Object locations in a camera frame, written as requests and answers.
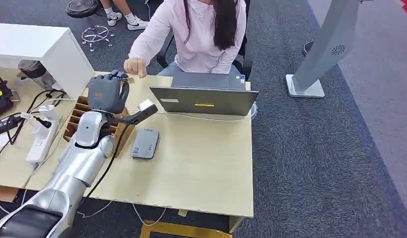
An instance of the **jeans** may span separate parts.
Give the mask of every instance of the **jeans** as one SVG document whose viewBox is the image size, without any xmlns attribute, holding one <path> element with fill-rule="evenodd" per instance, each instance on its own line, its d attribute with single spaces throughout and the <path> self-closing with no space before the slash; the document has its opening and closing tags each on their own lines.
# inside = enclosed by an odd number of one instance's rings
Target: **jeans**
<svg viewBox="0 0 407 238">
<path fill-rule="evenodd" d="M 173 77 L 173 74 L 175 72 L 183 72 L 182 69 L 180 69 L 177 64 L 173 61 L 171 62 L 170 65 L 168 65 L 163 71 L 159 72 L 157 75 L 158 76 L 168 76 L 168 77 Z M 228 74 L 233 74 L 233 75 L 239 75 L 241 74 L 239 70 L 236 68 L 236 66 L 231 65 L 230 72 Z"/>
</svg>

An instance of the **logo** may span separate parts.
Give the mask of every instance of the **logo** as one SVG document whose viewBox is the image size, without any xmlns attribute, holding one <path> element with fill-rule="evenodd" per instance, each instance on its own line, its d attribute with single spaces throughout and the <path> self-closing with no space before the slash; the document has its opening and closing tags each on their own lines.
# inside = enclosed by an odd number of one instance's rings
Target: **logo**
<svg viewBox="0 0 407 238">
<path fill-rule="evenodd" d="M 338 45 L 332 49 L 331 53 L 334 56 L 339 56 L 340 54 L 345 52 L 345 49 L 346 49 L 345 45 Z"/>
</svg>

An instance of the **pink shirt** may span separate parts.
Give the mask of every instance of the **pink shirt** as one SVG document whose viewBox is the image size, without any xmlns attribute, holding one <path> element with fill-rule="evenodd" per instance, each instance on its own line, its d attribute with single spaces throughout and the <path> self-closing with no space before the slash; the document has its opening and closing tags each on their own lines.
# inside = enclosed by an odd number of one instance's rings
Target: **pink shirt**
<svg viewBox="0 0 407 238">
<path fill-rule="evenodd" d="M 185 72 L 229 73 L 246 31 L 246 3 L 237 1 L 235 46 L 220 51 L 214 45 L 214 8 L 198 0 L 188 0 L 192 29 L 189 41 L 184 44 L 189 31 L 183 1 L 165 0 L 145 31 L 135 40 L 129 57 L 142 58 L 148 65 L 172 29 L 177 47 L 175 62 L 179 68 Z"/>
</svg>

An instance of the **woman's hand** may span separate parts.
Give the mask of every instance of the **woman's hand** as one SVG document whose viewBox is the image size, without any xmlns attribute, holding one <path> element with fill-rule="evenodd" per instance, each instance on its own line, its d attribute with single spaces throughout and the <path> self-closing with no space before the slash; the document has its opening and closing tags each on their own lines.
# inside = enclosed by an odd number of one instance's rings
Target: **woman's hand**
<svg viewBox="0 0 407 238">
<path fill-rule="evenodd" d="M 130 58 L 125 60 L 123 68 L 125 69 L 126 73 L 138 75 L 140 78 L 146 76 L 146 66 L 141 58 Z"/>
</svg>

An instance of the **cardboard organizer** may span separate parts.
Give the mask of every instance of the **cardboard organizer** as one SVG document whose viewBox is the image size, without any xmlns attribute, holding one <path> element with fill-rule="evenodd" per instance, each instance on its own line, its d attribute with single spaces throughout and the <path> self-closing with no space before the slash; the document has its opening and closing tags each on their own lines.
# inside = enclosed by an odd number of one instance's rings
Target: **cardboard organizer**
<svg viewBox="0 0 407 238">
<path fill-rule="evenodd" d="M 76 101 L 75 108 L 73 109 L 70 117 L 68 124 L 66 126 L 66 130 L 63 134 L 63 139 L 65 141 L 69 142 L 70 138 L 75 134 L 76 130 L 78 129 L 78 124 L 79 120 L 81 119 L 81 116 L 85 113 L 90 111 L 91 108 L 88 106 L 88 100 L 87 97 L 80 96 L 78 97 L 78 100 Z M 129 115 L 128 109 L 125 107 L 123 109 L 123 112 L 118 115 L 114 115 L 114 117 L 126 117 Z M 125 124 L 122 123 L 117 123 L 117 122 L 112 122 L 110 123 L 110 132 L 114 136 L 114 143 L 115 147 L 117 142 L 119 141 L 120 135 L 122 134 L 122 131 L 125 127 Z M 120 147 L 117 152 L 117 156 L 120 154 L 120 151 L 123 149 L 124 145 L 126 144 L 126 141 L 128 140 L 129 136 L 131 135 L 132 131 L 134 130 L 134 125 L 130 125 L 128 129 L 126 130 L 125 134 L 122 137 L 122 140 L 120 142 Z"/>
</svg>

